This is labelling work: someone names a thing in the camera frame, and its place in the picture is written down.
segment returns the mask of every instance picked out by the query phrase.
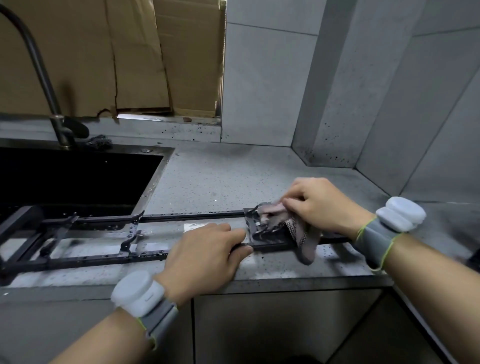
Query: gray speckled countertop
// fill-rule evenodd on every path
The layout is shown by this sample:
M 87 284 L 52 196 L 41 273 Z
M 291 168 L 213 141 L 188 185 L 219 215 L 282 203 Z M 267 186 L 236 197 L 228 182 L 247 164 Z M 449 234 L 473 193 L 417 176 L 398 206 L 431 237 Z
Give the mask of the gray speckled countertop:
M 115 143 L 157 145 L 157 140 L 118 138 Z M 376 210 L 387 200 L 373 183 L 356 170 L 306 167 L 297 155 L 284 147 L 221 143 L 165 141 L 175 147 L 158 186 L 147 205 L 146 214 L 196 213 L 237 210 L 261 201 L 278 199 L 295 177 L 327 177 L 360 205 Z M 244 227 L 241 218 L 225 220 L 232 227 Z M 141 224 L 142 235 L 136 251 L 171 247 L 184 231 L 183 222 Z M 21 244 L 11 239 L 0 249 L 8 257 Z M 118 239 L 83 238 L 70 244 L 66 239 L 53 256 L 78 256 L 118 252 Z M 111 286 L 133 270 L 163 269 L 164 262 L 64 269 L 24 273 L 9 289 L 59 286 Z M 373 275 L 349 244 L 319 245 L 311 266 L 297 261 L 293 252 L 253 254 L 240 266 L 234 281 L 223 292 L 295 291 L 391 285 L 386 275 Z

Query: black sink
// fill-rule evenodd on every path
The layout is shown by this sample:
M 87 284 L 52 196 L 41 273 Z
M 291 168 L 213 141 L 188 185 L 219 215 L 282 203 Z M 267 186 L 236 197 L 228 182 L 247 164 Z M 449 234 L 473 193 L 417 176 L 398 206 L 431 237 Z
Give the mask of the black sink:
M 171 154 L 170 148 L 141 146 L 91 152 L 58 150 L 50 142 L 8 145 L 15 147 L 0 146 L 0 223 L 25 205 L 41 206 L 46 218 L 140 212 Z

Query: cloth rag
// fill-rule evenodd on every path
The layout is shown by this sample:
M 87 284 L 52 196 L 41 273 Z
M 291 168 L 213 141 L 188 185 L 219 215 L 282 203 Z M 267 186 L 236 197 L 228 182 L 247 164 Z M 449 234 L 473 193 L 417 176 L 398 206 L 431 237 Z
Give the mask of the cloth rag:
M 286 225 L 291 237 L 297 243 L 297 256 L 306 265 L 315 260 L 315 251 L 322 236 L 316 227 L 306 223 L 300 216 L 287 210 L 283 203 L 260 204 L 257 208 L 260 221 L 268 224 L 268 229 Z

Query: gray wrist band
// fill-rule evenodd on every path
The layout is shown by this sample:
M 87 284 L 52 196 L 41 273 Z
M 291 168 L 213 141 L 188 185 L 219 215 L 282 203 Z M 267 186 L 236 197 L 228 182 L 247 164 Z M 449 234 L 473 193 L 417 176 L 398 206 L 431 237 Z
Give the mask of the gray wrist band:
M 365 256 L 369 268 L 377 271 L 382 269 L 385 257 L 399 235 L 400 232 L 392 230 L 376 218 L 360 230 L 352 245 Z
M 152 311 L 138 318 L 146 330 L 145 336 L 154 342 L 153 350 L 157 348 L 165 336 L 168 327 L 177 317 L 178 312 L 177 306 L 174 303 L 163 299 Z

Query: black faucet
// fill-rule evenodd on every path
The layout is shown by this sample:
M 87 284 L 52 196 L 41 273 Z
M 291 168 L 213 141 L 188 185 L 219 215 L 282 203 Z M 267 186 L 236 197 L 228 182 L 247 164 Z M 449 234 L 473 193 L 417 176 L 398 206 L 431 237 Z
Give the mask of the black faucet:
M 52 123 L 53 130 L 55 130 L 55 135 L 59 141 L 60 148 L 66 150 L 75 148 L 76 144 L 74 137 L 88 138 L 90 135 L 88 128 L 81 122 L 71 117 L 62 115 L 57 96 L 55 95 L 55 91 L 52 87 L 52 82 L 50 81 L 47 70 L 45 69 L 45 65 L 43 64 L 40 50 L 38 49 L 32 33 L 27 28 L 25 23 L 22 22 L 22 20 L 14 12 L 12 12 L 1 2 L 0 13 L 5 15 L 5 17 L 10 20 L 15 28 L 17 28 L 25 42 L 28 53 L 30 54 L 30 58 L 32 59 L 33 67 L 35 68 L 36 75 L 38 76 L 38 80 L 42 85 L 43 93 L 45 94 L 48 106 L 50 107 L 49 118 Z

